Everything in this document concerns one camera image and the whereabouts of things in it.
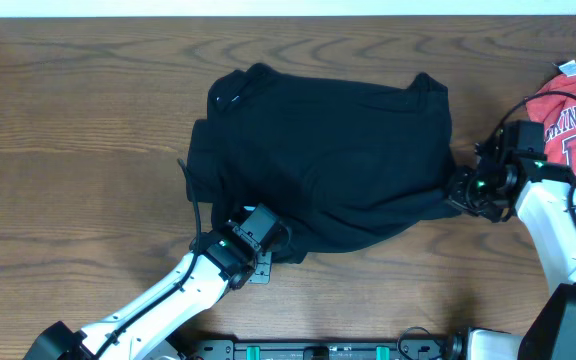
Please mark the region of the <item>black polo shirt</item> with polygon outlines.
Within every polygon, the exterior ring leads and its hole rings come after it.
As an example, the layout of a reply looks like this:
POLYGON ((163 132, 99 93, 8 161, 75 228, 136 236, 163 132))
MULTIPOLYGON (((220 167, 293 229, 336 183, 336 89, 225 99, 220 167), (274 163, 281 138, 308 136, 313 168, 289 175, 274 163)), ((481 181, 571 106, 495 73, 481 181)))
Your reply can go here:
POLYGON ((353 252, 456 215, 451 135, 448 90, 426 73, 395 88, 257 63, 211 86, 192 129, 190 193, 214 225, 246 206, 277 214, 292 231, 277 263, 353 252))

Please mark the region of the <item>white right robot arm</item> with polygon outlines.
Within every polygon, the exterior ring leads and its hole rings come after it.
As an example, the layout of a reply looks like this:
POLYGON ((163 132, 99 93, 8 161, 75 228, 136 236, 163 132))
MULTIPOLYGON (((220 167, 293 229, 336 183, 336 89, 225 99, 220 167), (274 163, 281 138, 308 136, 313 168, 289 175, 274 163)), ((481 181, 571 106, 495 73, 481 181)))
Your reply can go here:
POLYGON ((518 159, 461 167, 448 183, 448 202, 471 216, 527 228, 549 299, 523 335, 468 327, 452 335, 447 359, 576 359, 576 190, 562 165, 518 159))

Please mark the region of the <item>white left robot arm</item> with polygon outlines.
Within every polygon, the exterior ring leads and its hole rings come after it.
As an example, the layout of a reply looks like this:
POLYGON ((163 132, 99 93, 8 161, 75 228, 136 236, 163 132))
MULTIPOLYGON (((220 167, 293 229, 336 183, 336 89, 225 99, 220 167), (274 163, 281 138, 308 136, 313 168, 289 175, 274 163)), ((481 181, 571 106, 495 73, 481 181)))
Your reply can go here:
POLYGON ((23 358, 144 359, 183 323, 245 285, 257 256, 269 248, 250 232, 205 234, 169 274, 128 305, 77 332, 54 323, 23 358))

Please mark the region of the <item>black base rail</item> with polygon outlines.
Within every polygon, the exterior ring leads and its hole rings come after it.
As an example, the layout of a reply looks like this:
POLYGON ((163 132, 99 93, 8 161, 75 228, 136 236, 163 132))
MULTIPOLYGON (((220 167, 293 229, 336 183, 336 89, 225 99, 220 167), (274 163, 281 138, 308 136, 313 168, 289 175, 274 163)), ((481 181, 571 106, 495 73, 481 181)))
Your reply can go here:
POLYGON ((412 337, 371 342, 206 340, 185 354, 192 360, 406 360, 442 359, 443 341, 412 337))

